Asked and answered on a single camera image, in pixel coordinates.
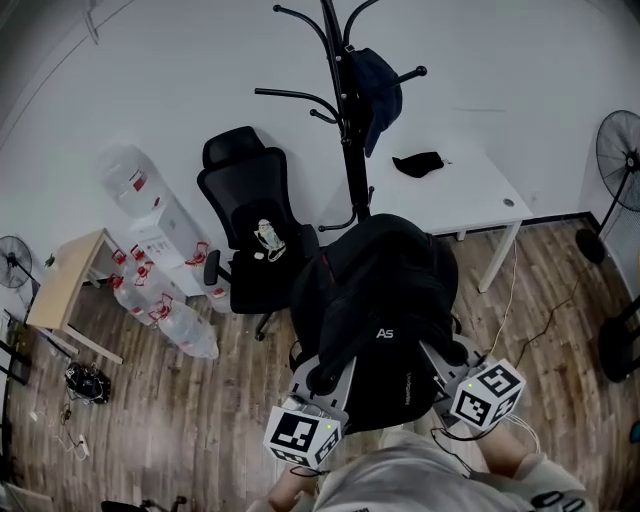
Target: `plastic bottle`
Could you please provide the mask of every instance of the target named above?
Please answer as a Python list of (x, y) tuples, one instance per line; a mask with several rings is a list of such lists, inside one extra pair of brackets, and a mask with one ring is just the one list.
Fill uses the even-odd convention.
[(214, 286), (204, 284), (204, 266), (208, 254), (209, 244), (199, 242), (193, 253), (193, 259), (185, 261), (185, 264), (193, 268), (194, 276), (213, 309), (218, 313), (231, 313), (231, 285), (220, 276)]
[(113, 253), (111, 259), (113, 259), (113, 261), (116, 262), (116, 265), (118, 265), (117, 275), (124, 277), (128, 281), (135, 279), (137, 269), (135, 261), (129, 259), (120, 249)]
[(138, 291), (153, 304), (162, 300), (163, 295), (168, 295), (179, 302), (185, 300), (184, 293), (148, 259), (136, 269), (133, 283)]
[(107, 194), (130, 217), (144, 217), (172, 196), (153, 162), (135, 146), (111, 146), (97, 166)]
[(149, 316), (180, 350), (191, 357), (217, 359), (216, 331), (196, 311), (164, 295)]
[(149, 316), (152, 304), (135, 289), (135, 286), (125, 281), (123, 276), (111, 274), (107, 281), (113, 288), (113, 296), (136, 320), (144, 325), (152, 325), (154, 320)]

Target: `wooden floor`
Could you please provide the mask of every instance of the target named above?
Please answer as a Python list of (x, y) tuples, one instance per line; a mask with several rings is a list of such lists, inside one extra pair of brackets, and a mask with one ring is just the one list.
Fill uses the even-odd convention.
[[(509, 320), (496, 355), (515, 361), (527, 338), (545, 325), (549, 310), (570, 293), (585, 267), (573, 243), (581, 221), (523, 228), (518, 236), (518, 274)], [(455, 313), (464, 332), (491, 346), (509, 299), (513, 252), (485, 294), (477, 284), (500, 232), (451, 240), (460, 266)], [(595, 337), (599, 325), (616, 314), (628, 297), (613, 263), (591, 268), (575, 300), (556, 312), (547, 335), (533, 343), (519, 369), (528, 386), (519, 414), (535, 428), (552, 460), (584, 482), (603, 510), (616, 505), (623, 489), (640, 475), (640, 451), (628, 443), (631, 424), (640, 419), (640, 379), (607, 382), (598, 369)], [(73, 402), (69, 428), (84, 434), (91, 457), (77, 461), (65, 453), (40, 417), (58, 425), (65, 400), (67, 362), (39, 341), (33, 350), (30, 383), (12, 383), (9, 418), (12, 452), (25, 474), (23, 486), (53, 497), (58, 511), (97, 511), (105, 499), (155, 500), (168, 508), (187, 496), (197, 511), (242, 511), (266, 492), (281, 466), (262, 449), (270, 409), (290, 379), (287, 354), (294, 341), (289, 314), (268, 326), (263, 343), (253, 339), (257, 321), (220, 316), (205, 301), (197, 309), (217, 325), (220, 359), (194, 360), (172, 348), (158, 331), (126, 315), (109, 290), (83, 288), (74, 325), (124, 358), (118, 366), (89, 350), (80, 361), (98, 366), (112, 379), (107, 405)], [(429, 417), (416, 422), (425, 433)], [(527, 443), (524, 431), (516, 434)], [(332, 454), (340, 464), (376, 447), (378, 433), (347, 438)], [(456, 449), (475, 468), (481, 458), (471, 443)]]

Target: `black office chair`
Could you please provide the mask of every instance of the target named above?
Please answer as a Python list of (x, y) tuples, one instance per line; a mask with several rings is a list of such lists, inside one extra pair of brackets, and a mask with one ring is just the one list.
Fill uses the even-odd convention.
[[(309, 224), (293, 216), (287, 189), (287, 160), (278, 148), (265, 148), (250, 126), (237, 128), (207, 141), (202, 153), (204, 170), (198, 186), (220, 218), (229, 243), (237, 252), (231, 274), (220, 267), (220, 251), (212, 251), (205, 264), (205, 284), (218, 276), (231, 283), (231, 310), (263, 314), (255, 331), (275, 311), (289, 307), (289, 292), (303, 266), (317, 253), (318, 237)], [(276, 261), (269, 261), (254, 233), (268, 220), (286, 244)], [(257, 253), (263, 255), (257, 259)]]
[[(176, 501), (171, 505), (171, 512), (178, 512), (180, 505), (185, 505), (187, 498), (184, 496), (178, 496)], [(119, 503), (117, 501), (103, 501), (100, 504), (102, 512), (148, 512), (150, 507), (155, 507), (156, 504), (151, 500), (144, 500), (139, 507), (134, 505), (128, 505), (127, 503)]]

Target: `wooden table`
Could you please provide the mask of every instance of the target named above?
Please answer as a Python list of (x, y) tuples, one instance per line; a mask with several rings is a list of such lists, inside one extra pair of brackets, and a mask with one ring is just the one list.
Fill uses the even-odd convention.
[(67, 333), (98, 354), (122, 364), (121, 357), (91, 341), (69, 325), (80, 287), (89, 279), (87, 273), (103, 244), (107, 244), (112, 251), (118, 249), (106, 229), (71, 240), (58, 249), (56, 266), (47, 270), (27, 318), (27, 324), (45, 331), (45, 335), (76, 354), (78, 350), (56, 336), (56, 331)]

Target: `chair armrest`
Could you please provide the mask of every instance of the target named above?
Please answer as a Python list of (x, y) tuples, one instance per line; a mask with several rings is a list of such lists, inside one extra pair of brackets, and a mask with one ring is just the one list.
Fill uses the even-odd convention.
[(311, 224), (300, 226), (300, 245), (302, 246), (302, 255), (307, 260), (313, 258), (320, 250), (318, 235)]
[(231, 274), (220, 266), (220, 251), (216, 250), (207, 255), (207, 261), (204, 264), (203, 280), (205, 286), (215, 286), (218, 282), (218, 276), (229, 283), (231, 282)]

